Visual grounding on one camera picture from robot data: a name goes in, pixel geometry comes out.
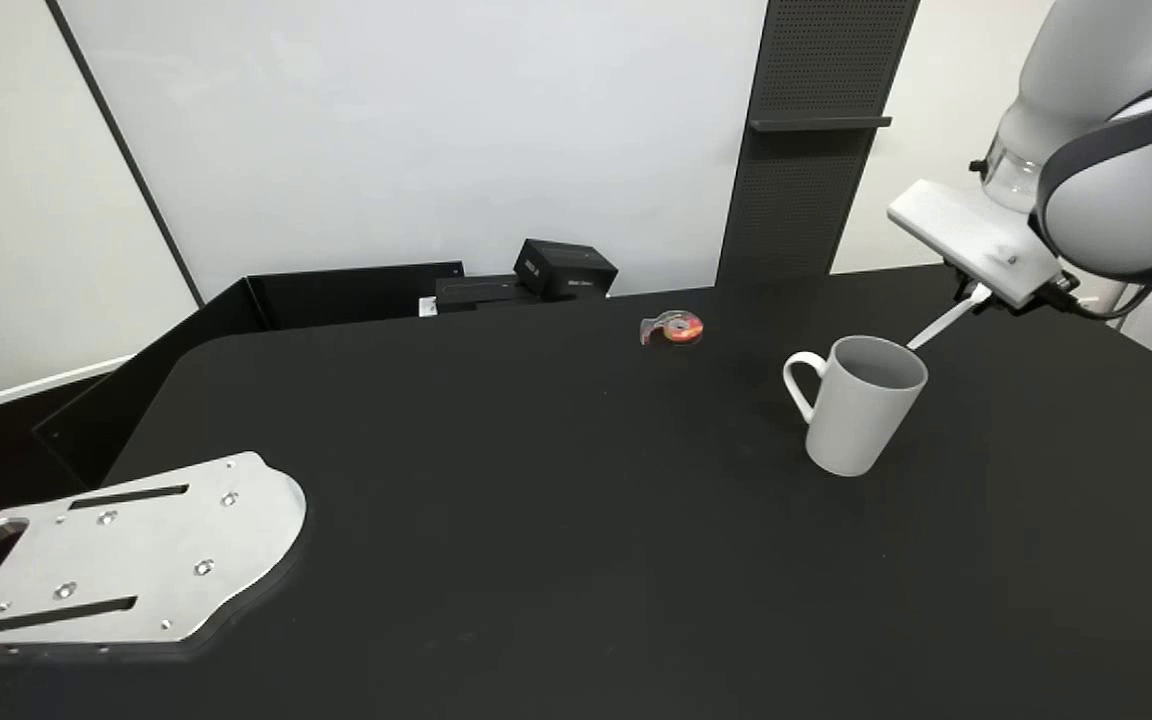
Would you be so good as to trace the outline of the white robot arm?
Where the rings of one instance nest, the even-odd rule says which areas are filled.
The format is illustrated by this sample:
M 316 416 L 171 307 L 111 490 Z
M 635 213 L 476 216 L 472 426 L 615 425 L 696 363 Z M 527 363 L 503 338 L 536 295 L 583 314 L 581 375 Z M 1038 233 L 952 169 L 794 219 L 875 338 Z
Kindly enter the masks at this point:
M 979 185 L 1071 268 L 1135 284 L 1120 330 L 1152 348 L 1152 0 L 1050 0 Z

